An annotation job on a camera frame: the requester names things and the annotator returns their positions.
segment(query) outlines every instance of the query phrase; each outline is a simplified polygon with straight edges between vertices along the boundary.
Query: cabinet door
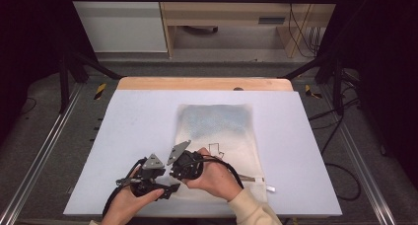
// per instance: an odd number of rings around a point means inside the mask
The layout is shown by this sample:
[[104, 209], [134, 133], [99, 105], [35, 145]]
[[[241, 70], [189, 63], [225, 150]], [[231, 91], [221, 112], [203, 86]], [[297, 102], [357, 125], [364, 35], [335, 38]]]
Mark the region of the cabinet door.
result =
[[167, 52], [158, 2], [74, 2], [95, 52]]

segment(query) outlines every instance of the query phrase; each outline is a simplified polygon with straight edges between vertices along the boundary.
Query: beige sleeve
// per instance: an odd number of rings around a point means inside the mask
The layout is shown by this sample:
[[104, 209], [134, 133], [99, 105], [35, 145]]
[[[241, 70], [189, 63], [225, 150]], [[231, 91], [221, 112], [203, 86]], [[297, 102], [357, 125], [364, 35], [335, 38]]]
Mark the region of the beige sleeve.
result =
[[237, 224], [282, 224], [271, 207], [266, 203], [258, 202], [247, 188], [228, 204], [237, 216]]

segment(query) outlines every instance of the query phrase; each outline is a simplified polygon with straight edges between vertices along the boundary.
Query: black curtain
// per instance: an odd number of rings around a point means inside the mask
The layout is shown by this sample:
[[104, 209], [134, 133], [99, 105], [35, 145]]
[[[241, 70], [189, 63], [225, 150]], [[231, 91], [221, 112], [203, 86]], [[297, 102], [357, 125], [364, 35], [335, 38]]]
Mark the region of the black curtain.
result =
[[[342, 67], [359, 72], [359, 93], [382, 144], [418, 188], [417, 2], [358, 0], [337, 6], [318, 55], [336, 48], [333, 57]], [[341, 42], [333, 45], [360, 7]]]
[[[20, 115], [29, 85], [57, 73], [70, 49], [97, 61], [72, 2], [0, 0], [0, 145]], [[71, 73], [86, 75], [81, 63], [73, 64]]]

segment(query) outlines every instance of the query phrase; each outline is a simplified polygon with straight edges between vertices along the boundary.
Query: person's right hand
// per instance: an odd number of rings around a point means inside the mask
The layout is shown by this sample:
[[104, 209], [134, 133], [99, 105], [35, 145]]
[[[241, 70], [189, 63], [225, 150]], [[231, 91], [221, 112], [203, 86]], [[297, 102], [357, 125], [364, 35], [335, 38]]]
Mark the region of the person's right hand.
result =
[[[197, 152], [203, 155], [203, 158], [208, 158], [204, 155], [210, 155], [206, 148]], [[243, 190], [227, 167], [215, 162], [205, 162], [203, 173], [198, 179], [182, 181], [188, 188], [200, 188], [227, 201], [233, 200]]]

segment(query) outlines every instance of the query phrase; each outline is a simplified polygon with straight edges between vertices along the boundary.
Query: wooden cabinet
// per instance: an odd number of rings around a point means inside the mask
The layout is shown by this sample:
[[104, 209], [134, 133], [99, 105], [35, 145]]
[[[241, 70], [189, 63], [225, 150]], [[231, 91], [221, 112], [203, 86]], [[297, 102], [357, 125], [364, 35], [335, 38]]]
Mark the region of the wooden cabinet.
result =
[[334, 5], [294, 4], [295, 20], [289, 23], [290, 4], [269, 3], [161, 3], [169, 55], [173, 55], [177, 26], [275, 26], [289, 57], [294, 55], [296, 42], [302, 39], [299, 28], [326, 27]]

